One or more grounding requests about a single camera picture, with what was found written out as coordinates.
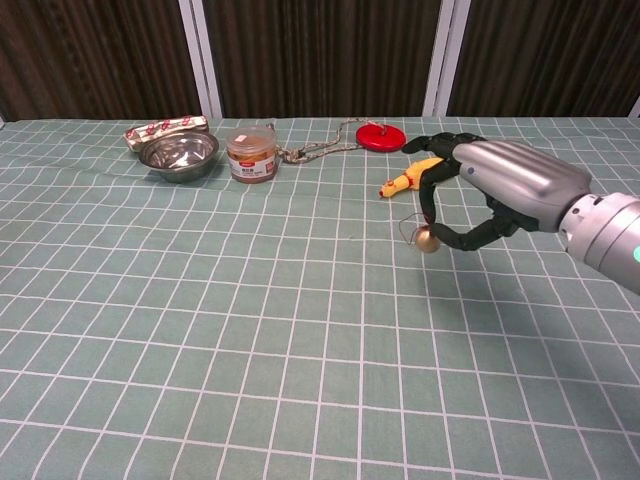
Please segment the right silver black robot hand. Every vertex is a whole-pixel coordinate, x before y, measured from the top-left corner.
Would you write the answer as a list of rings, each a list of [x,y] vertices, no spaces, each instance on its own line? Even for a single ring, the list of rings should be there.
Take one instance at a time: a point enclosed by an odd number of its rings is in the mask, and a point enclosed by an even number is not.
[[[419,200],[430,234],[462,251],[478,250],[522,228],[556,233],[576,201],[589,194],[591,175],[522,143],[471,133],[419,136],[402,151],[430,151],[441,161],[420,175]],[[436,221],[436,186],[459,176],[481,191],[492,217],[466,233]]]

